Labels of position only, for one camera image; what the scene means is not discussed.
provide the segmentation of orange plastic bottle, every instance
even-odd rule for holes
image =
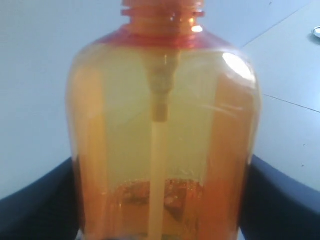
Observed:
[[[86,240],[235,240],[260,112],[202,0],[123,0],[130,22],[75,58],[66,95]]]

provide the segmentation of background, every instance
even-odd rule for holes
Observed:
[[[243,47],[309,2],[206,0],[200,22]],[[64,95],[73,56],[125,23],[120,10],[120,0],[0,0],[0,199],[70,157]]]

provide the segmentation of orange plastic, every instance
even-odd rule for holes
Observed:
[[[148,238],[153,123],[162,123],[162,239],[236,240],[260,112],[255,73],[198,25],[201,1],[147,2],[124,0],[130,23],[87,46],[70,72],[81,229],[86,240]]]

